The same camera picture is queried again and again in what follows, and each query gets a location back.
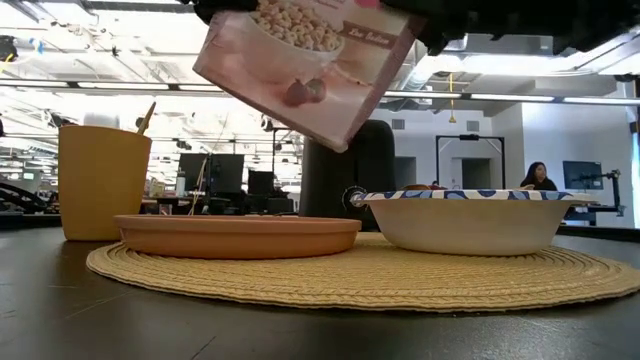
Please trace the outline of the wooden stick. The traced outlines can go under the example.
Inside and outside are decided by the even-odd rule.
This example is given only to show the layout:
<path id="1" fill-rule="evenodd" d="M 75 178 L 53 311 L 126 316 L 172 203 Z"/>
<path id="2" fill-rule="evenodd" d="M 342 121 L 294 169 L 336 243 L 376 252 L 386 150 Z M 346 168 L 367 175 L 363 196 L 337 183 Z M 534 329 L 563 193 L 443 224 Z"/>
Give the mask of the wooden stick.
<path id="1" fill-rule="evenodd" d="M 146 129 L 148 128 L 149 121 L 154 114 L 155 107 L 156 107 L 156 102 L 153 102 L 150 105 L 149 109 L 147 110 L 146 114 L 143 117 L 140 117 L 136 120 L 137 133 L 139 135 L 143 135 Z"/>

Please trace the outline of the terracotta plastic plate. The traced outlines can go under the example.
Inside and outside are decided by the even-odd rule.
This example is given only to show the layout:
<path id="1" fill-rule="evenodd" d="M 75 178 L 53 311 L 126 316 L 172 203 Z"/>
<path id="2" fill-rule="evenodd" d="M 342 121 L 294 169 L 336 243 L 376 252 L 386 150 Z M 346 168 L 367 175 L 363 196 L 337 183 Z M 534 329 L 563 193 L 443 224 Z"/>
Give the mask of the terracotta plastic plate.
<path id="1" fill-rule="evenodd" d="M 353 247 L 359 220 L 298 216 L 118 215 L 126 247 L 147 254 L 203 259 L 284 259 Z"/>

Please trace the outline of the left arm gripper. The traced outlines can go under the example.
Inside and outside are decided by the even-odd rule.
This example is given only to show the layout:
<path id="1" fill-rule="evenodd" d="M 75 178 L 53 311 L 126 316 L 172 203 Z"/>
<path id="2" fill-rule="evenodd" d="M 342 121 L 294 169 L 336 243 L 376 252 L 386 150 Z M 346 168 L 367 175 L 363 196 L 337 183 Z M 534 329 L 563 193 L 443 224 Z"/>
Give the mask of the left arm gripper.
<path id="1" fill-rule="evenodd" d="M 209 24 L 217 13 L 254 11 L 258 3 L 259 0 L 192 0 L 195 14 L 205 24 Z"/>

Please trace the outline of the black toaster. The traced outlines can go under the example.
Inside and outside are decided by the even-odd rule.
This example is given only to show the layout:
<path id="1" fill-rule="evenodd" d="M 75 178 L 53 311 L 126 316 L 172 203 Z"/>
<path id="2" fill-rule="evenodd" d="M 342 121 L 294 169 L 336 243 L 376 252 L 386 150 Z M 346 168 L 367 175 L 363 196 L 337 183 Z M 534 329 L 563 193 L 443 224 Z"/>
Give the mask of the black toaster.
<path id="1" fill-rule="evenodd" d="M 359 220 L 364 231 L 377 232 L 379 227 L 371 210 L 366 206 L 355 207 L 349 199 L 355 190 L 364 193 L 394 190 L 394 161 L 393 132 L 381 120 L 366 121 L 343 153 L 307 138 L 298 214 Z"/>

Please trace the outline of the person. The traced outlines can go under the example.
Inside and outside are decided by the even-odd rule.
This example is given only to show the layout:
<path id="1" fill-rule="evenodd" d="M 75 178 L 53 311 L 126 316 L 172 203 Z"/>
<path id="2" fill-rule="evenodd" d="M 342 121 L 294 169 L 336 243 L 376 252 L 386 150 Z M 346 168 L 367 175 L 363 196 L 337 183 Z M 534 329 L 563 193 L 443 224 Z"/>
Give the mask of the person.
<path id="1" fill-rule="evenodd" d="M 547 169 L 543 162 L 532 163 L 525 178 L 520 183 L 520 188 L 524 190 L 556 191 L 555 183 L 548 178 Z"/>

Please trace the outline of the round woven straw placemat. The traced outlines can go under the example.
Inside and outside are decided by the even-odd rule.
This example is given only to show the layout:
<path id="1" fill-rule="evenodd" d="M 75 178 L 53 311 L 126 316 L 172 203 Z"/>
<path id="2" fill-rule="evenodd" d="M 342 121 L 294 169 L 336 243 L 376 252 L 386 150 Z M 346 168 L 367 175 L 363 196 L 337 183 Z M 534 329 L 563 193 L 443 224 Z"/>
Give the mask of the round woven straw placemat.
<path id="1" fill-rule="evenodd" d="M 617 298 L 640 291 L 640 270 L 551 246 L 532 255 L 454 256 L 392 246 L 361 233 L 352 249 L 277 260 L 149 255 L 123 244 L 92 251 L 87 267 L 149 290 L 287 306 L 425 312 L 496 312 Z"/>

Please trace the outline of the ceiling light strip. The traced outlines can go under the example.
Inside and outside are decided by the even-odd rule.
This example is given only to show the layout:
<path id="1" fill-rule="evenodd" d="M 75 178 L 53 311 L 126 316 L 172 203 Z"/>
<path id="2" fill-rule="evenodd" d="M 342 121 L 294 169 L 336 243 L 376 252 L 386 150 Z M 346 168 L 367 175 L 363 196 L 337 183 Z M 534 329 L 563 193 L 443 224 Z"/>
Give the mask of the ceiling light strip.
<path id="1" fill-rule="evenodd" d="M 142 82 L 95 82 L 95 81 L 60 81 L 41 79 L 0 79 L 3 87 L 24 88 L 70 88 L 98 90 L 141 90 L 141 91 L 186 91 L 186 92 L 222 92 L 215 85 L 174 84 L 174 83 L 142 83 Z"/>

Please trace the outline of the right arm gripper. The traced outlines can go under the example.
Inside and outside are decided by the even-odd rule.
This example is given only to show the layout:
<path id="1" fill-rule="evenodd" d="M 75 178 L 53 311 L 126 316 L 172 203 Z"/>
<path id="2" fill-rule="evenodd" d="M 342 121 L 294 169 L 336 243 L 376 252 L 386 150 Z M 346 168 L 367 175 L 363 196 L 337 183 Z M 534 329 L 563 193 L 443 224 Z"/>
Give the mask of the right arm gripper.
<path id="1" fill-rule="evenodd" d="M 552 30 L 535 15 L 527 15 L 523 0 L 380 0 L 382 4 L 418 17 L 414 31 L 428 56 L 439 55 L 450 40 L 468 33 L 549 35 Z"/>

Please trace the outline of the black rectangular frame stand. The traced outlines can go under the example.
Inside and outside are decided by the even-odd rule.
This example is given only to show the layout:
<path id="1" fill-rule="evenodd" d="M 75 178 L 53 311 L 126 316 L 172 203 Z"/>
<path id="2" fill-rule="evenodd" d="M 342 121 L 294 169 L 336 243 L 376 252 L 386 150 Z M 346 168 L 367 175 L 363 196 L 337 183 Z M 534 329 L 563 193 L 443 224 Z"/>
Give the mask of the black rectangular frame stand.
<path id="1" fill-rule="evenodd" d="M 489 145 L 491 145 L 494 150 L 496 150 L 500 156 L 500 165 L 501 165 L 501 188 L 506 188 L 506 146 L 505 146 L 505 138 L 501 136 L 482 136 L 477 134 L 460 134 L 460 135 L 435 135 L 435 171 L 436 171 L 436 181 L 440 182 L 440 153 L 442 150 L 446 148 L 446 146 L 450 143 L 447 142 L 446 145 L 441 146 L 440 141 L 442 139 L 449 139 L 450 141 L 455 139 L 459 141 L 480 141 L 484 140 Z M 500 143 L 500 147 L 498 148 L 493 141 L 498 141 Z"/>

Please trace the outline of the pink strawberry yogurt cereal box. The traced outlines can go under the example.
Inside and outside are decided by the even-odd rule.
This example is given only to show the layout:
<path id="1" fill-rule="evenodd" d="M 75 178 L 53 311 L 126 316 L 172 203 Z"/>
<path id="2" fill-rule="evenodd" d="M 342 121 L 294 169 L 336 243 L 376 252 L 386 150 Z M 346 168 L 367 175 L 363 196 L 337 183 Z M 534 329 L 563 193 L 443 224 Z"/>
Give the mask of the pink strawberry yogurt cereal box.
<path id="1" fill-rule="evenodd" d="M 343 152 L 424 23 L 378 0 L 257 0 L 251 11 L 213 14 L 194 70 L 263 114 Z"/>

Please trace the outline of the dark computer monitor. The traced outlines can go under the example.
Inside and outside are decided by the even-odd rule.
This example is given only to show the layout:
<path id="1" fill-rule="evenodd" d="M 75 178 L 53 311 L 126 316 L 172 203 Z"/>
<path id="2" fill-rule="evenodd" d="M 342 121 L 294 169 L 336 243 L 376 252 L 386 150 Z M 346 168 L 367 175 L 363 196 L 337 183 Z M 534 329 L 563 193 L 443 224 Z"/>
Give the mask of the dark computer monitor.
<path id="1" fill-rule="evenodd" d="M 600 162 L 564 161 L 564 187 L 567 190 L 602 190 Z"/>
<path id="2" fill-rule="evenodd" d="M 210 194 L 239 193 L 244 169 L 241 154 L 211 154 L 208 160 L 208 190 Z"/>
<path id="3" fill-rule="evenodd" d="M 274 173 L 250 170 L 247 184 L 251 195 L 270 195 L 274 189 Z"/>
<path id="4" fill-rule="evenodd" d="M 206 164 L 208 155 L 202 153 L 183 153 L 179 159 L 179 173 L 184 178 L 184 190 L 194 191 L 198 189 L 198 180 L 202 166 Z"/>

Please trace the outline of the blue patterned paper bowl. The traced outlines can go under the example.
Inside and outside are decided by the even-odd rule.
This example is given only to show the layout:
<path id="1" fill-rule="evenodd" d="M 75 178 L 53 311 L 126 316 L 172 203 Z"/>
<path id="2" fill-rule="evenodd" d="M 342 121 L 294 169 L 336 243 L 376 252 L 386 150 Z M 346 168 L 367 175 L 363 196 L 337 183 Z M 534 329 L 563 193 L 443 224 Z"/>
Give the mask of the blue patterned paper bowl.
<path id="1" fill-rule="evenodd" d="M 391 244 L 413 251 L 516 256 L 551 245 L 565 213 L 585 193 L 537 190 L 406 190 L 356 193 Z"/>

